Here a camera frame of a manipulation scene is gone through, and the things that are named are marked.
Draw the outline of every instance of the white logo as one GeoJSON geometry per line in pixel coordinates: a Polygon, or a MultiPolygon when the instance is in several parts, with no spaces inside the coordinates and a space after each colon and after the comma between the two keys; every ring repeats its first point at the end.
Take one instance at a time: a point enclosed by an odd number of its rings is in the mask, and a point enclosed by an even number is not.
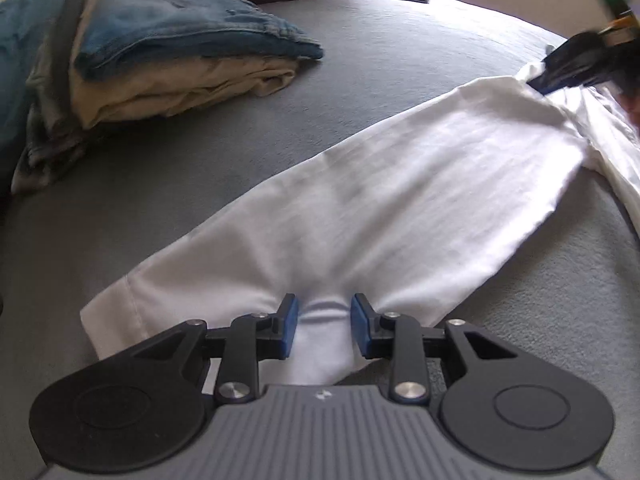
{"type": "Polygon", "coordinates": [[[316,393],[316,399],[318,400],[327,400],[333,396],[334,394],[332,394],[329,390],[320,390],[316,393]]]}

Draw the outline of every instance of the folded beige pants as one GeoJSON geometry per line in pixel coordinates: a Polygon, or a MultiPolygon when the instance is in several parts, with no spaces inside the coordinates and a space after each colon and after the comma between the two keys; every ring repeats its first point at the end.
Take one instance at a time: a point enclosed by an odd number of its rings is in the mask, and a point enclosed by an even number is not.
{"type": "Polygon", "coordinates": [[[74,67],[97,0],[87,0],[71,51],[71,107],[84,129],[103,121],[172,116],[246,92],[258,96],[287,86],[298,61],[286,57],[188,57],[140,64],[104,81],[86,81],[74,67]]]}

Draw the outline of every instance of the gray ribbed panel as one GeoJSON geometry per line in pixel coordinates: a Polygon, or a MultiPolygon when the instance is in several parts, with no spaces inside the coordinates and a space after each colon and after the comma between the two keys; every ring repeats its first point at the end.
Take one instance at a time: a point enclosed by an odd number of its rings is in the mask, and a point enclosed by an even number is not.
{"type": "Polygon", "coordinates": [[[548,477],[495,470],[462,455],[424,409],[393,404],[375,386],[271,386],[257,402],[218,410],[205,433],[167,462],[114,477],[55,467],[43,480],[106,478],[602,480],[604,476],[593,470],[548,477]]]}

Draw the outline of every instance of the bed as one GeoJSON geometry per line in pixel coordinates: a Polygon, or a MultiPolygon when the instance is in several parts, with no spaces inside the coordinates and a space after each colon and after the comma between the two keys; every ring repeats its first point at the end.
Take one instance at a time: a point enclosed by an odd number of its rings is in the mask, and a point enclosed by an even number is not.
{"type": "MultiPolygon", "coordinates": [[[[290,88],[131,123],[2,218],[0,476],[43,467],[34,397],[96,357],[79,311],[121,275],[259,182],[479,76],[515,73],[562,38],[454,0],[264,6],[321,41],[290,88]]],[[[616,429],[601,466],[640,470],[640,246],[608,183],[580,170],[557,211],[452,317],[591,381],[616,429]]],[[[383,380],[385,364],[347,378],[383,380]]]]}

